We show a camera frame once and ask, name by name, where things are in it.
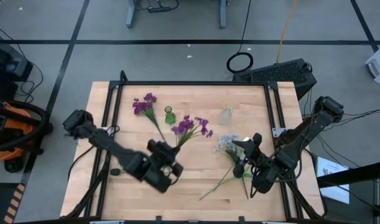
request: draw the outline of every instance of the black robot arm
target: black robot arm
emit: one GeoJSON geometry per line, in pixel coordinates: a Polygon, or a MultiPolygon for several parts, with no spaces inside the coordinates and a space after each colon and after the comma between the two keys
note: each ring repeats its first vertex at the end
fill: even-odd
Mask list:
{"type": "Polygon", "coordinates": [[[145,180],[159,192],[166,192],[172,185],[172,180],[164,175],[161,169],[169,167],[177,178],[183,171],[183,167],[175,163],[178,149],[171,148],[166,142],[155,142],[152,139],[147,144],[147,149],[152,153],[150,156],[141,151],[126,149],[109,137],[107,131],[98,129],[93,124],[92,115],[84,110],[74,111],[63,125],[68,135],[74,138],[88,138],[90,144],[108,150],[117,157],[119,164],[128,174],[139,181],[145,180]]]}
{"type": "Polygon", "coordinates": [[[261,152],[259,145],[261,135],[256,133],[253,140],[233,141],[244,149],[243,160],[237,159],[233,170],[234,176],[241,177],[245,164],[252,166],[251,197],[256,192],[262,194],[270,191],[277,178],[287,180],[300,160],[302,150],[328,125],[337,123],[343,117],[343,106],[332,98],[320,97],[316,102],[311,117],[307,118],[293,130],[283,131],[275,139],[275,153],[269,157],[261,152]]]}

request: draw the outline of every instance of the table leg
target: table leg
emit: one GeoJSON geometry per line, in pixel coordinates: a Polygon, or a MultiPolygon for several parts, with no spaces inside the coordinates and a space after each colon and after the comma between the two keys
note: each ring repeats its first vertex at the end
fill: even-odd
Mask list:
{"type": "Polygon", "coordinates": [[[127,28],[132,28],[134,7],[136,5],[136,0],[127,0],[129,2],[129,9],[127,10],[126,26],[127,28]]]}
{"type": "Polygon", "coordinates": [[[220,0],[220,29],[226,28],[227,0],[220,0]]]}

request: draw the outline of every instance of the concrete floor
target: concrete floor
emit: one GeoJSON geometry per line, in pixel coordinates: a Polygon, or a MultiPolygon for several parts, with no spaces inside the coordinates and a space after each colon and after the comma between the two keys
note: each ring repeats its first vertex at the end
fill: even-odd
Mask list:
{"type": "MultiPolygon", "coordinates": [[[[178,9],[169,13],[136,12],[133,28],[127,29],[127,1],[90,0],[77,39],[241,38],[248,1],[231,1],[225,30],[219,29],[216,1],[179,1],[178,9]]],[[[84,2],[87,0],[4,1],[0,5],[0,28],[17,40],[70,40],[76,37],[74,28],[84,2]]],[[[172,0],[162,2],[167,6],[175,4],[172,0]]],[[[356,2],[374,39],[380,40],[380,0],[356,2]]],[[[292,1],[253,0],[245,39],[279,40],[291,6],[292,1]]],[[[285,39],[368,40],[350,0],[299,0],[285,39]]],[[[130,80],[231,80],[225,63],[238,50],[238,44],[76,44],[71,45],[70,54],[69,44],[21,45],[27,58],[45,75],[34,93],[35,105],[50,105],[55,82],[63,79],[51,116],[55,130],[44,138],[45,153],[36,159],[16,222],[58,218],[76,148],[74,141],[63,136],[60,124],[73,110],[85,108],[93,81],[116,80],[120,70],[125,70],[130,80]]],[[[254,68],[275,62],[278,45],[243,46],[243,50],[248,48],[254,57],[254,68]]],[[[380,108],[380,85],[364,67],[372,54],[369,45],[285,45],[281,61],[304,58],[313,65],[318,81],[313,101],[320,95],[329,95],[344,104],[346,113],[363,113],[380,108]]],[[[234,63],[240,67],[245,62],[239,59],[234,63]]],[[[37,83],[39,78],[39,72],[33,70],[29,79],[37,83]]],[[[322,136],[336,152],[361,166],[380,161],[380,114],[336,127],[322,136]]],[[[310,148],[331,159],[318,141],[312,142],[310,148]]],[[[335,159],[354,167],[338,156],[335,159]]],[[[21,176],[22,173],[8,174],[0,163],[0,182],[19,182],[21,176]]],[[[370,187],[370,183],[354,184],[351,191],[371,202],[372,193],[366,190],[370,187]]],[[[353,198],[349,206],[334,201],[328,201],[328,206],[333,216],[371,223],[370,209],[353,198]]]]}

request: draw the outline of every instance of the wooden table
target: wooden table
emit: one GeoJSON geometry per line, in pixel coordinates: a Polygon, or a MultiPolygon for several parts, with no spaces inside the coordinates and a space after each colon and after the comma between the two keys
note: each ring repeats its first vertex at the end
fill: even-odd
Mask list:
{"type": "MultiPolygon", "coordinates": [[[[108,82],[93,83],[86,110],[93,114],[97,126],[101,124],[107,92],[108,82]]],[[[155,113],[161,130],[171,145],[175,143],[175,137],[170,130],[171,127],[164,122],[166,106],[173,108],[177,120],[181,120],[186,114],[208,119],[209,127],[215,134],[211,138],[191,139],[183,146],[177,160],[184,166],[184,172],[180,180],[165,194],[158,193],[145,182],[139,183],[129,175],[109,175],[102,219],[155,220],[155,216],[161,215],[163,220],[236,221],[239,216],[244,216],[248,221],[285,220],[279,184],[274,184],[267,194],[258,193],[253,199],[248,200],[241,182],[232,180],[203,200],[199,200],[215,187],[231,167],[231,162],[225,156],[212,153],[222,134],[238,133],[239,139],[244,139],[251,138],[258,132],[263,137],[261,150],[267,155],[273,153],[263,87],[124,86],[118,118],[121,130],[115,136],[115,141],[124,147],[147,152],[147,141],[160,139],[157,129],[147,118],[136,117],[133,114],[133,98],[141,98],[149,92],[158,97],[154,106],[155,113]],[[234,109],[231,125],[219,124],[220,111],[224,105],[230,105],[234,109]]],[[[270,93],[275,121],[279,124],[274,95],[272,91],[270,93]]],[[[295,128],[302,122],[302,117],[293,83],[279,83],[279,94],[286,126],[295,128]]],[[[110,120],[113,105],[114,103],[111,105],[110,120]]],[[[89,147],[87,140],[79,141],[75,158],[89,147]]],[[[69,213],[88,189],[94,158],[95,150],[92,150],[73,168],[61,215],[69,213]]],[[[302,161],[303,171],[297,184],[309,204],[317,213],[322,214],[323,205],[311,157],[303,152],[302,161]]],[[[113,157],[111,168],[118,167],[118,162],[113,157]]],[[[248,191],[250,181],[246,180],[248,191]]],[[[295,217],[293,195],[289,188],[288,195],[292,216],[295,217]]],[[[92,215],[95,214],[98,196],[99,193],[96,192],[92,215]]]]}

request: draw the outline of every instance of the white paper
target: white paper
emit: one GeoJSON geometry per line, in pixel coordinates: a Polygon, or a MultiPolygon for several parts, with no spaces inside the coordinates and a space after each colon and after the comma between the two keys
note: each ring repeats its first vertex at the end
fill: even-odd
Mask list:
{"type": "MultiPolygon", "coordinates": [[[[334,174],[336,172],[341,172],[348,170],[348,167],[344,167],[336,162],[329,161],[328,159],[324,159],[321,157],[317,158],[317,177],[321,177],[323,175],[334,174]]],[[[344,189],[349,190],[349,185],[341,185],[344,189]]],[[[325,187],[321,189],[321,194],[324,197],[328,197],[333,200],[337,200],[339,202],[343,202],[346,204],[350,203],[349,192],[340,189],[339,187],[325,187]]]]}

